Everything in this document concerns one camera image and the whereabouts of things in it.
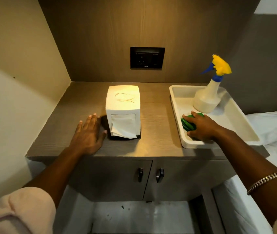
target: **floor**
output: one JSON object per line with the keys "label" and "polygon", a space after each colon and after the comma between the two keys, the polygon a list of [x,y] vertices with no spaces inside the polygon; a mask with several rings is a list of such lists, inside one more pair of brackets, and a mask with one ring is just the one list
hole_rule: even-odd
{"label": "floor", "polygon": [[54,234],[199,234],[187,201],[93,203],[70,187],[57,209]]}

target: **napkin dispenser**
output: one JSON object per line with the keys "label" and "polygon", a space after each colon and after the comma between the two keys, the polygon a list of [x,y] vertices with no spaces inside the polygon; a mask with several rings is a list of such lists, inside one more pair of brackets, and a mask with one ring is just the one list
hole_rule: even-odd
{"label": "napkin dispenser", "polygon": [[106,114],[111,136],[140,138],[141,100],[135,85],[110,86],[106,98]]}

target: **mattress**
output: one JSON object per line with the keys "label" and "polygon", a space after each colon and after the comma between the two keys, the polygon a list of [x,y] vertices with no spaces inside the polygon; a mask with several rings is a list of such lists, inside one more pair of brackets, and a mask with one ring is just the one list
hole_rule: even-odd
{"label": "mattress", "polygon": [[[277,166],[277,112],[247,115]],[[213,189],[227,234],[271,234],[271,226],[236,175]]]}

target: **person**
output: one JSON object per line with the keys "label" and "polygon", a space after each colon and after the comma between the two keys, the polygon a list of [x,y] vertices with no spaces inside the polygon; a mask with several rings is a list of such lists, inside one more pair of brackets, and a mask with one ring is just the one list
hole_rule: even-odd
{"label": "person", "polygon": [[[194,123],[196,130],[187,135],[202,141],[212,140],[220,146],[277,234],[277,167],[234,131],[218,125],[207,115],[191,114],[194,118],[185,115],[183,118]],[[99,128],[100,117],[96,114],[90,115],[84,125],[80,121],[70,145],[53,164],[23,188],[0,198],[0,233],[52,233],[56,208],[70,173],[83,155],[92,155],[102,146],[107,131],[99,135]]]}

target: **green cloth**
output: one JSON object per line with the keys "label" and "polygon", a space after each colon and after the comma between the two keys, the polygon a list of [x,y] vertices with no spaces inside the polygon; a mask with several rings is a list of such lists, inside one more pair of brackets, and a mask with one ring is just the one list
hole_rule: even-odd
{"label": "green cloth", "polygon": [[185,119],[181,118],[180,119],[182,121],[182,125],[184,130],[186,131],[190,131],[190,130],[195,130],[196,129],[196,125],[194,123],[190,123],[188,121],[186,121]]}

